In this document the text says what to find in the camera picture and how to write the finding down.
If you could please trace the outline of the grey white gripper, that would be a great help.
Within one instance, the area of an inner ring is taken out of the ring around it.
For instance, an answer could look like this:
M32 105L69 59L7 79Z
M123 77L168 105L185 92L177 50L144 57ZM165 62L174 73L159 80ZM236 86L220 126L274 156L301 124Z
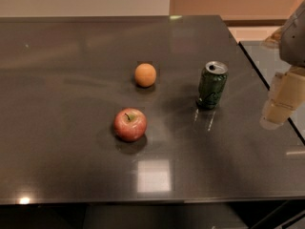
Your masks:
M305 101L305 1L282 27L279 55L293 66L285 73L276 73L271 82L260 118L260 125L267 130L282 126Z

